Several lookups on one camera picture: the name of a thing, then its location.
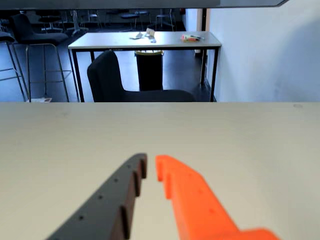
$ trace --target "chair seat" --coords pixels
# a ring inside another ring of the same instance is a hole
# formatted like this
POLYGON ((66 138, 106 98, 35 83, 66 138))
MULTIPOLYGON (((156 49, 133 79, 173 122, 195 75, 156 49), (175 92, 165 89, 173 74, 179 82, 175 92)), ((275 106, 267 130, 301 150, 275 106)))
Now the chair seat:
POLYGON ((23 37, 21 44, 53 44, 59 45, 68 39, 68 35, 64 33, 34 33, 32 35, 23 37))
POLYGON ((194 96, 183 90, 125 91, 122 102, 195 102, 194 96))
POLYGON ((0 42, 11 42, 13 43, 15 39, 7 32, 0 31, 0 42))
POLYGON ((139 14, 139 15, 148 15, 149 12, 145 11, 145 10, 141 10, 141 11, 135 11, 135 14, 139 14))
POLYGON ((169 14, 159 14, 156 16, 157 18, 170 18, 169 14))
POLYGON ((123 14, 120 14, 120 17, 122 19, 137 19, 139 18, 139 15, 134 13, 123 13, 123 14))
POLYGON ((57 22, 57 21, 60 21, 61 20, 61 17, 58 17, 58 16, 48 16, 48 17, 41 17, 39 19, 39 22, 41 23, 54 23, 54 22, 57 22))

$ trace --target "table surface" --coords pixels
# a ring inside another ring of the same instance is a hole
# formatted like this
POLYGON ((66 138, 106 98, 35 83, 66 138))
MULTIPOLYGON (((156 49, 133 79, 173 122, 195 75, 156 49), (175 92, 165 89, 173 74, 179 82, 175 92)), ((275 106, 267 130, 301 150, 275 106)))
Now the table surface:
POLYGON ((132 48, 201 48, 220 47, 221 43, 209 31, 157 31, 154 35, 156 43, 148 37, 133 40, 139 32, 95 32, 86 33, 71 43, 69 49, 132 49, 132 48), (183 34, 203 37, 197 42, 183 42, 183 34))
POLYGON ((319 103, 1 103, 0 239, 42 240, 148 154, 131 240, 179 239, 155 156, 200 172, 240 229, 319 239, 319 103))

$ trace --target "dark floor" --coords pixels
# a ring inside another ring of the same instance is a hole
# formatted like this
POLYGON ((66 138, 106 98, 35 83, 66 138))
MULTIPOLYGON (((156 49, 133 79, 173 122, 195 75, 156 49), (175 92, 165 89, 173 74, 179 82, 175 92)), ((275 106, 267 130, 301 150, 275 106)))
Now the dark floor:
MULTIPOLYGON (((116 25, 113 27, 93 27, 90 32, 118 32, 127 29, 128 26, 116 25)), ((59 54, 62 67, 70 70, 70 61, 68 56, 68 45, 79 38, 81 34, 71 37, 68 41, 61 44, 59 54)), ((26 76, 26 54, 25 46, 17 45, 17 54, 21 63, 23 74, 26 76)), ((58 69, 56 55, 50 47, 46 48, 47 69, 58 69)), ((124 89, 128 91, 139 91, 137 61, 133 51, 117 51, 122 84, 124 89)), ((84 99, 86 102, 93 102, 93 97, 87 77, 87 68, 91 63, 90 54, 88 52, 78 53, 78 62, 81 75, 84 99)), ((42 47, 33 47, 30 51, 31 62, 31 80, 42 81, 43 73, 43 57, 42 47)), ((208 82, 204 86, 200 85, 201 74, 201 57, 195 57, 193 50, 166 50, 163 56, 163 88, 179 89, 192 93, 197 101, 209 101, 210 86, 208 82)), ((7 47, 4 43, 0 44, 0 69, 11 68, 10 57, 7 47)), ((0 72, 0 78, 14 76, 14 72, 0 72)), ((59 73, 49 73, 47 80, 60 80, 59 73)), ((67 91, 70 102, 77 102, 76 89, 72 74, 66 78, 67 91)), ((34 83, 31 85, 32 98, 44 97, 45 85, 42 83, 34 83)), ((52 102, 66 102, 65 91, 62 83, 48 83, 47 96, 52 98, 52 102)), ((19 85, 16 79, 0 81, 0 102, 19 102, 23 101, 19 85)))

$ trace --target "black chair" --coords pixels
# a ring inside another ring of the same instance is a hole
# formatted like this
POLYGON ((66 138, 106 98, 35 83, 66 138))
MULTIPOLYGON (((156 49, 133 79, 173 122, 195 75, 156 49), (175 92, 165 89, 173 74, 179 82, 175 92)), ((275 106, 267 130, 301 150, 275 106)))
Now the black chair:
POLYGON ((25 94, 24 94, 24 91, 23 91, 23 88, 22 88, 22 85, 21 85, 20 78, 22 79, 25 92, 28 95, 27 85, 26 85, 26 82, 25 82, 25 78, 24 78, 21 66, 20 66, 20 62, 19 62, 19 59, 18 59, 18 56, 17 56, 17 52, 16 52, 16 49, 15 49, 15 46, 13 44, 14 42, 15 42, 15 39, 9 33, 2 32, 2 31, 0 32, 0 43, 5 43, 6 44, 8 52, 9 52, 9 55, 10 55, 11 63, 12 63, 12 66, 13 66, 13 68, 2 69, 2 70, 0 70, 0 72, 13 70, 14 73, 15 73, 15 76, 2 78, 2 79, 0 79, 0 81, 9 80, 9 79, 17 79, 19 87, 20 87, 20 91, 21 91, 21 94, 22 94, 22 97, 23 97, 23 100, 26 101, 25 94), (13 49, 15 60, 13 58, 13 55, 12 55, 12 52, 11 52, 11 49, 10 49, 11 45, 12 45, 12 49, 13 49))
POLYGON ((95 102, 195 102, 182 90, 126 91, 121 82, 119 63, 113 51, 105 51, 87 69, 95 102))
MULTIPOLYGON (((62 43, 63 41, 68 39, 68 36, 64 33, 35 33, 32 29, 32 26, 29 22, 29 19, 24 14, 18 14, 15 16, 12 16, 10 18, 10 24, 15 36, 15 39, 19 44, 25 44, 26 49, 26 66, 27 66, 27 80, 28 80, 28 99, 29 102, 31 102, 31 79, 30 79, 30 63, 29 63, 29 47, 31 46, 42 46, 43 47, 43 73, 44 73, 44 91, 45 95, 47 95, 47 74, 46 72, 60 72, 61 74, 61 80, 60 81, 50 81, 50 83, 63 83, 66 100, 69 102, 69 96, 67 92, 67 86, 65 82, 65 77, 67 77, 71 72, 71 70, 63 70, 59 52, 57 49, 57 46, 62 43), (54 47, 55 53, 58 60, 58 66, 59 70, 47 70, 46 68, 46 46, 54 47)), ((76 83, 75 76, 73 74, 73 81, 76 83)))
POLYGON ((47 32, 48 30, 52 31, 60 31, 62 32, 63 29, 60 27, 54 27, 54 23, 57 23, 59 21, 62 21, 62 18, 60 16, 60 12, 57 10, 37 10, 35 11, 35 14, 40 16, 39 22, 43 24, 49 24, 49 27, 44 26, 44 28, 41 28, 41 31, 47 32))

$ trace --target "trash bin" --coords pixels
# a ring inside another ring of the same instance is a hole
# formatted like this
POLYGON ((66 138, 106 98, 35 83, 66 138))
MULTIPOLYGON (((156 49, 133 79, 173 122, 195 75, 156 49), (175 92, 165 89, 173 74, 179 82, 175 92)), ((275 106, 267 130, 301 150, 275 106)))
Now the trash bin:
POLYGON ((136 51, 140 91, 162 90, 162 50, 136 51))

